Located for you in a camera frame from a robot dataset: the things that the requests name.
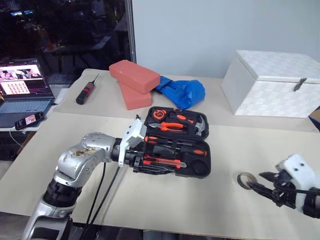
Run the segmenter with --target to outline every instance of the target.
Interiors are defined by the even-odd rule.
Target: red foam block
[[[110,65],[109,71],[119,82],[142,94],[150,92],[160,84],[160,74],[128,60]]]
[[[148,107],[152,105],[152,97],[150,92],[146,94],[142,94],[129,86],[125,85],[124,83],[118,81],[121,92],[123,95],[123,99],[125,102],[126,109],[139,109],[143,107]]]

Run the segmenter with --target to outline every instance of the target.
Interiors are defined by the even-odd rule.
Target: box lid
[[[237,50],[236,56],[256,81],[320,84],[320,63],[298,53]]]

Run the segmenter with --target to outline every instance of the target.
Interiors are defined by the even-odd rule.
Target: orange tool handle
[[[176,122],[162,122],[161,127],[174,127],[174,128],[183,129],[184,125],[181,123],[176,123]]]
[[[205,157],[208,155],[207,151],[202,151],[202,150],[193,150],[193,153],[200,156],[205,156]]]
[[[177,115],[176,116],[178,119],[181,119],[181,120],[187,120],[187,118],[185,117],[185,116],[183,116],[183,115]],[[191,124],[193,124],[195,121],[193,121],[193,120],[191,120],[191,119],[188,119],[188,122],[189,123],[191,123]]]
[[[180,151],[182,153],[190,153],[190,154],[195,154],[195,155],[199,155],[199,156],[203,156],[203,157],[208,156],[208,152],[206,150],[196,149],[193,146],[182,146],[180,148]]]
[[[160,130],[161,131],[172,131],[172,132],[182,132],[184,125],[176,122],[162,122]]]
[[[146,136],[144,141],[150,144],[168,144],[170,142],[166,138],[159,138],[156,136]]]
[[[165,159],[165,158],[161,158],[161,157],[153,157],[153,156],[150,156],[148,154],[144,155],[144,160],[143,163],[144,164],[151,164],[152,161],[155,161],[156,163],[162,163],[162,164],[168,164],[168,165],[173,165],[175,166],[177,169],[180,169],[181,166],[180,166],[180,163],[181,161],[179,159]]]

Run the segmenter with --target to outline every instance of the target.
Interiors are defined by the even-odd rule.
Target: tool case
[[[151,107],[145,118],[143,167],[135,172],[204,178],[211,171],[206,115],[169,107]]]

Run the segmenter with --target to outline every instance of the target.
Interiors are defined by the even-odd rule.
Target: orange pliers
[[[176,122],[150,123],[152,128],[160,128],[161,131],[182,132],[184,125]]]

